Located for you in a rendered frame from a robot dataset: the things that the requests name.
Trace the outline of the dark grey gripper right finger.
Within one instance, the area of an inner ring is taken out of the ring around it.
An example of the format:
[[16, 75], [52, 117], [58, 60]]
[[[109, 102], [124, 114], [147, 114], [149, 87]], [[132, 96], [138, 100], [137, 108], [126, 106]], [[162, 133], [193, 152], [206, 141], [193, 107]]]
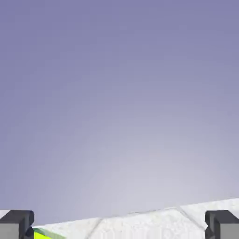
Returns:
[[239, 239], [239, 218], [229, 210], [206, 211], [205, 239]]

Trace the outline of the large yellow-green box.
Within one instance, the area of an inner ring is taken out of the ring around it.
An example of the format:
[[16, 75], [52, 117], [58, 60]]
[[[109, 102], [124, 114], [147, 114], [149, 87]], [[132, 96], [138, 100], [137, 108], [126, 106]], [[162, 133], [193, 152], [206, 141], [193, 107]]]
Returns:
[[66, 239], [65, 236], [48, 231], [43, 228], [33, 228], [34, 230], [34, 239]]

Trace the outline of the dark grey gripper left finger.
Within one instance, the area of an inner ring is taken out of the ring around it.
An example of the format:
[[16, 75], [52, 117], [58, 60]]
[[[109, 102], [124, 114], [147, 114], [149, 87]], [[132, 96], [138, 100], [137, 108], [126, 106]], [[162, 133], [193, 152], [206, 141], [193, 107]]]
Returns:
[[34, 239], [32, 210], [0, 210], [0, 239]]

